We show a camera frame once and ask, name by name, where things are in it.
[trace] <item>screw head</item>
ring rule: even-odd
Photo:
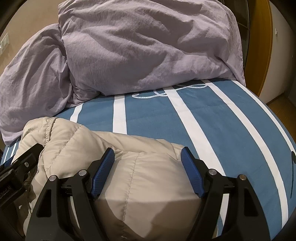
[[[240,180],[243,180],[243,181],[245,181],[247,179],[246,175],[244,175],[244,174],[239,175],[239,178],[240,178]]]
[[[209,170],[209,173],[210,173],[212,176],[214,176],[214,175],[217,174],[217,171],[216,171],[215,169],[210,169],[210,170]]]
[[[87,171],[86,170],[81,170],[78,172],[79,176],[85,176],[87,174]]]
[[[52,176],[49,177],[49,180],[51,182],[53,182],[54,180],[56,180],[56,178],[57,178],[56,175],[52,175]]]

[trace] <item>bed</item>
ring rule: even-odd
[[[296,145],[270,109],[237,81],[192,80],[154,91],[100,95],[57,117],[94,131],[182,144],[209,168],[231,177],[246,174],[263,206],[271,238],[295,209]],[[1,164],[15,154],[18,144],[19,140],[5,148]]]

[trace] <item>wrinkled fabric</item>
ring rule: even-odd
[[[0,76],[0,131],[6,145],[32,119],[62,111],[72,93],[58,24],[33,35]]]
[[[6,145],[25,124],[104,95],[191,79],[245,84],[233,13],[217,0],[68,0],[0,77]]]
[[[66,178],[87,169],[108,147],[115,162],[95,210],[110,241],[186,240],[200,207],[181,163],[182,145],[147,137],[90,131],[60,118],[29,121],[14,160],[40,143],[36,175],[27,192],[15,201],[18,220],[27,232],[31,213],[51,175]],[[76,232],[73,202],[70,217]]]
[[[74,105],[191,79],[245,85],[233,13],[209,0],[68,0],[59,5]]]

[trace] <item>blue mattress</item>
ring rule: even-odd
[[[271,238],[295,209],[291,153],[296,145],[272,111],[237,81],[192,80],[156,91],[99,96],[57,116],[93,131],[182,144],[223,175],[246,174],[263,206]],[[1,163],[15,154],[18,142],[6,147]],[[219,231],[225,213],[222,208]]]

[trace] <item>white stripe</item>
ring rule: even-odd
[[[13,145],[13,149],[12,149],[12,152],[11,152],[11,155],[10,157],[12,157],[14,155],[14,152],[15,152],[15,147],[17,146],[17,142],[15,142],[15,144]]]
[[[295,149],[293,147],[293,144],[292,144],[290,138],[287,136],[286,132],[284,131],[284,129],[282,128],[282,126],[280,125],[278,120],[274,117],[274,115],[270,112],[270,110],[266,107],[266,105],[263,104],[262,101],[259,100],[257,96],[255,96],[251,91],[249,91],[242,84],[240,84],[236,80],[233,80],[233,82],[236,83],[240,88],[242,88],[249,96],[251,96],[253,98],[253,100],[255,100],[257,102],[258,105],[260,105],[260,107],[266,112],[266,114],[270,117],[270,119],[275,123],[275,125],[279,129],[280,133],[282,134],[283,138],[287,142],[290,150],[295,153]]]
[[[215,94],[218,95],[228,105],[228,107],[233,111],[233,113],[239,118],[239,120],[246,127],[246,129],[251,134],[254,141],[260,148],[269,166],[269,169],[274,177],[274,181],[276,183],[276,187],[279,192],[279,200],[281,204],[282,227],[283,227],[289,217],[287,196],[286,196],[284,182],[283,182],[283,179],[281,178],[281,173],[279,172],[279,169],[276,165],[276,162],[268,146],[266,145],[266,143],[264,142],[260,134],[257,132],[256,128],[249,121],[249,119],[244,115],[244,113],[235,105],[235,103],[233,103],[233,101],[226,94],[224,94],[216,85],[214,85],[210,81],[203,80],[203,82],[206,83],[215,92]]]
[[[6,151],[6,154],[5,154],[5,157],[4,157],[4,162],[6,162],[6,157],[7,157],[7,153],[8,153],[8,151],[9,151],[9,148],[10,148],[10,147],[7,148],[7,151]]]
[[[113,132],[127,134],[124,95],[115,95],[113,105]]]
[[[83,106],[83,103],[75,107],[74,112],[70,117],[70,121],[77,123],[78,115],[79,115],[80,111],[82,110],[82,106]]]
[[[163,88],[176,112],[178,113],[195,149],[198,153],[198,157],[205,162],[207,167],[216,169],[221,175],[225,176],[225,172],[221,163],[216,156],[209,140],[205,136],[202,128],[192,115],[189,108],[186,106],[182,98],[179,96],[177,91],[173,87]],[[220,216],[224,225],[228,207],[229,195],[223,195]]]

